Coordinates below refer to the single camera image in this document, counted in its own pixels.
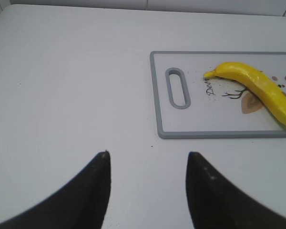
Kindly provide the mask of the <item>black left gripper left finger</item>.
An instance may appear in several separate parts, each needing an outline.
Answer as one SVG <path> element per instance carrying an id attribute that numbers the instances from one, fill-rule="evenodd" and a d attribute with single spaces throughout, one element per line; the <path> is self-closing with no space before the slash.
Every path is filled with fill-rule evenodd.
<path id="1" fill-rule="evenodd" d="M 100 229 L 111 193 L 111 158 L 98 153 L 47 199 L 0 223 L 0 229 Z"/>

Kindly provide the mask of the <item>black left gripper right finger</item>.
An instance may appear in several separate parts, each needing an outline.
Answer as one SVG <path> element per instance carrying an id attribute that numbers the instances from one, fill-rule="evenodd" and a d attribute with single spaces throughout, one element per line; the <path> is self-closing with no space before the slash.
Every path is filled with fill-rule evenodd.
<path id="1" fill-rule="evenodd" d="M 286 229 L 286 218 L 219 173 L 200 153 L 188 155 L 185 189 L 196 229 Z"/>

